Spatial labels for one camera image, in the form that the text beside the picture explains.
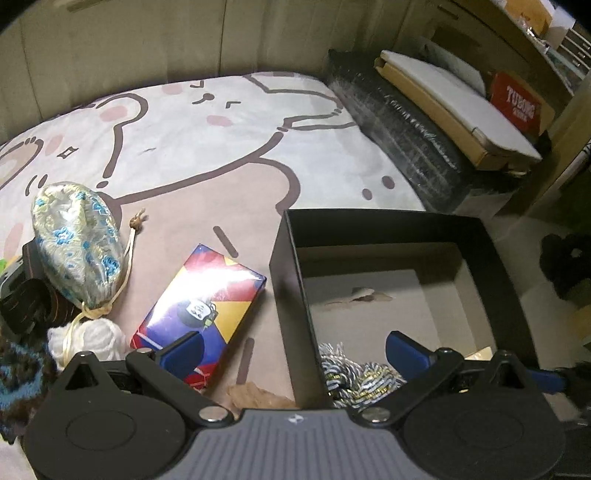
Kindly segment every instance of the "black open box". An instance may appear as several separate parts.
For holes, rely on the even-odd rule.
[[[428,348],[449,346],[468,355],[470,345],[475,350],[491,346],[513,351],[526,366],[538,367],[519,298],[479,219],[400,210],[286,210],[270,269],[294,397],[301,408],[332,407],[318,341],[349,338],[344,347],[352,360],[374,356],[379,361],[385,358],[390,330],[410,337],[429,330],[419,318],[426,306],[434,325],[430,329],[441,342],[432,345],[437,342],[433,335],[423,339],[431,343]],[[381,320],[365,313],[371,312],[370,303],[340,305],[335,300],[340,288],[340,295],[347,295],[351,285],[367,287],[359,284],[367,278],[374,283],[390,278],[395,285],[394,293],[383,297],[386,302],[374,302]],[[418,297],[417,289],[422,291]],[[413,298],[420,301],[409,303]],[[368,338],[373,339],[370,345]],[[355,339],[361,348],[352,345]]]

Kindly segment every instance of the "yellow ribbon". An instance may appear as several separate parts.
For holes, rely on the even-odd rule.
[[[129,221],[129,227],[131,228],[131,230],[129,232],[129,240],[127,241],[127,246],[125,247],[125,252],[124,252],[124,257],[127,254],[129,254],[129,258],[127,260],[127,269],[125,270],[125,277],[123,279],[123,282],[121,283],[121,286],[119,287],[117,292],[115,292],[115,295],[113,295],[113,298],[110,299],[103,306],[100,306],[95,309],[88,308],[86,306],[86,304],[84,302],[82,302],[82,311],[68,325],[67,330],[66,330],[66,335],[64,337],[64,342],[62,344],[63,357],[64,357],[63,358],[64,367],[70,362],[70,360],[72,360],[72,357],[74,357],[74,355],[76,354],[75,352],[72,351],[72,346],[74,343],[74,329],[76,328],[76,326],[80,323],[80,321],[82,319],[88,318],[90,320],[96,320],[101,317],[104,317],[105,315],[108,315],[111,312],[111,309],[113,308],[113,304],[114,304],[115,300],[117,300],[117,297],[119,297],[121,292],[127,286],[127,282],[129,280],[129,274],[131,273],[131,262],[132,262],[133,255],[134,255],[135,235],[142,226],[142,221],[143,221],[142,215],[144,214],[144,212],[145,212],[145,209],[142,208],[139,211],[139,213],[137,213],[135,216],[133,216],[131,218],[131,220]]]

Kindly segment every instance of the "blue flower embroidery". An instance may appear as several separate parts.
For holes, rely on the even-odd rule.
[[[74,233],[68,230],[68,227],[63,226],[59,230],[54,230],[53,235],[56,237],[58,245],[69,244],[70,240],[74,238]]]
[[[119,271],[119,262],[113,257],[105,257],[102,261],[103,267],[105,268],[105,274],[107,278],[112,277]]]
[[[97,199],[92,199],[92,209],[99,212],[101,215],[106,215],[107,210],[103,207]]]

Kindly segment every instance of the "white yarn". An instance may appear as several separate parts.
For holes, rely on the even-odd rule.
[[[64,338],[71,323],[63,327],[50,328],[47,331],[49,351],[61,372],[66,367],[64,358]],[[90,350],[101,361],[123,360],[128,351],[125,335],[118,325],[109,319],[99,318],[78,323],[73,326],[72,355]]]

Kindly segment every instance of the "gray gripper base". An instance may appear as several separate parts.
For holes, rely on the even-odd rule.
[[[433,480],[386,431],[343,410],[247,410],[225,429],[204,430],[158,480]]]

